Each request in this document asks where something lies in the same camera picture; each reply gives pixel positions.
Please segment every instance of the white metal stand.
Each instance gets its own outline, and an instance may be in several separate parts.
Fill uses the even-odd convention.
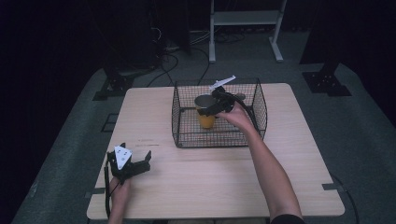
[[[277,46],[277,37],[279,35],[280,25],[282,24],[283,14],[287,0],[282,0],[280,10],[269,11],[225,11],[215,12],[214,2],[212,0],[210,7],[210,42],[209,42],[209,61],[216,61],[215,52],[215,26],[217,25],[258,25],[274,24],[274,36],[269,37],[269,41],[278,63],[283,62],[282,54]]]

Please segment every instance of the dark floor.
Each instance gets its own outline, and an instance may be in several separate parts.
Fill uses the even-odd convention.
[[[268,43],[269,34],[246,35],[231,45],[216,45],[217,61],[204,78],[258,77],[262,83],[288,83],[303,110],[329,171],[344,183],[340,192],[346,212],[340,217],[306,217],[306,223],[393,223],[396,220],[396,130],[361,85],[359,77],[342,64],[335,74],[351,96],[330,97],[312,93],[302,72],[318,71],[321,64],[299,65],[308,33],[282,32],[278,39],[284,62],[277,63]],[[208,45],[195,46],[207,52]],[[178,64],[169,72],[173,81],[198,79],[208,61],[197,49],[172,55]],[[176,64],[164,57],[163,67]],[[135,88],[146,87],[162,73],[138,77]],[[13,223],[87,223],[90,192],[105,156],[111,133],[101,132],[110,113],[118,113],[122,97],[93,101],[106,76],[93,74],[65,122],[36,178],[35,190],[26,197]],[[167,75],[150,87],[170,86]],[[106,223],[91,220],[91,223]]]

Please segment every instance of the forearm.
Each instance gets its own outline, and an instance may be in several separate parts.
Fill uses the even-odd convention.
[[[271,219],[282,214],[301,217],[300,206],[282,165],[262,141],[253,126],[241,129],[247,138],[251,157]]]

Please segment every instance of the white shelf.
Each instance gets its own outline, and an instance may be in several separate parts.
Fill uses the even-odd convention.
[[[215,12],[214,25],[276,24],[278,14],[278,10]]]

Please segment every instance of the white tag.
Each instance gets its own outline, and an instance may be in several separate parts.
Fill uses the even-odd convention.
[[[213,91],[215,88],[217,88],[217,87],[219,87],[219,86],[222,86],[222,85],[226,84],[227,82],[231,82],[231,81],[234,80],[234,79],[235,79],[235,76],[232,76],[232,77],[229,77],[229,78],[220,80],[220,81],[216,81],[216,83],[213,84],[213,86],[210,86],[210,87],[209,87],[209,90],[210,90],[210,91]]]
[[[114,147],[114,151],[116,152],[117,165],[120,170],[132,156],[132,150],[125,147]]]

